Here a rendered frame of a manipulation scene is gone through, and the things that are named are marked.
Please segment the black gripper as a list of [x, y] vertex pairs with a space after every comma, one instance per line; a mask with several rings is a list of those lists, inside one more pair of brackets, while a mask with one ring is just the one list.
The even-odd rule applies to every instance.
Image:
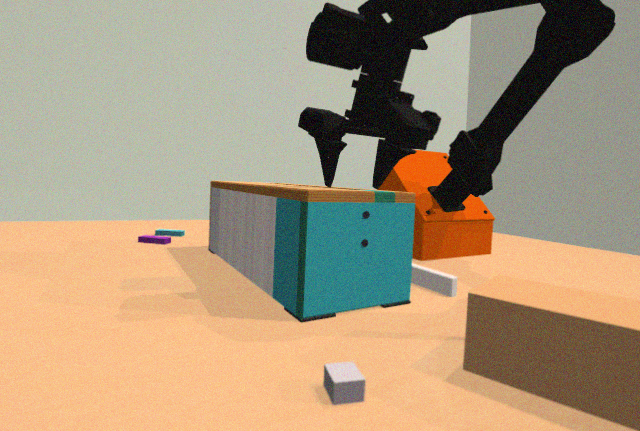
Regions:
[[[396, 164], [404, 157], [417, 151], [407, 146], [395, 146], [386, 139], [386, 134], [378, 124], [366, 121], [368, 112], [386, 87], [395, 88], [394, 97], [403, 99], [402, 83], [385, 78], [360, 73], [359, 80], [353, 79], [356, 88], [351, 110], [346, 109], [345, 117], [330, 110], [306, 107], [300, 114], [298, 126], [314, 137], [320, 156], [324, 182], [331, 187], [340, 152], [347, 146], [341, 141], [349, 134], [380, 137], [373, 173], [373, 188], [379, 189]], [[349, 119], [346, 119], [349, 118]]]

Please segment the small cyan block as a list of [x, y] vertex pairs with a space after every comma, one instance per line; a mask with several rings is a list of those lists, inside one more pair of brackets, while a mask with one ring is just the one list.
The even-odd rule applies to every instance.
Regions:
[[185, 230], [155, 230], [155, 236], [170, 236], [170, 237], [183, 237], [185, 236]]

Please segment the purple flat bar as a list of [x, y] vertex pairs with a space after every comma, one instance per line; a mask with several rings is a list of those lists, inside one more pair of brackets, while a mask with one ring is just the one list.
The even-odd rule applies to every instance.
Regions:
[[171, 237], [145, 235], [145, 236], [138, 237], [138, 243], [167, 245], [167, 244], [171, 244]]

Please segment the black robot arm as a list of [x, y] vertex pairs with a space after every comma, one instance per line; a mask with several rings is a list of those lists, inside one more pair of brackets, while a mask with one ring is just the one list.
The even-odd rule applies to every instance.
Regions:
[[[449, 144], [446, 162], [452, 170], [439, 186], [428, 187], [444, 212], [461, 211], [470, 194], [478, 197], [493, 189], [504, 141], [560, 72], [587, 58], [612, 33], [611, 8], [601, 0], [368, 0], [357, 14], [325, 3], [311, 22], [306, 57], [336, 68], [362, 66], [360, 72], [403, 83], [411, 49], [428, 48], [422, 36], [445, 30], [466, 15], [536, 3], [546, 13], [531, 56], [482, 124], [461, 130]], [[382, 17], [385, 13], [391, 22]], [[424, 139], [434, 139], [441, 118], [415, 109], [412, 93], [394, 97], [395, 90], [388, 86], [381, 92], [366, 121], [378, 122], [391, 144], [417, 149]]]

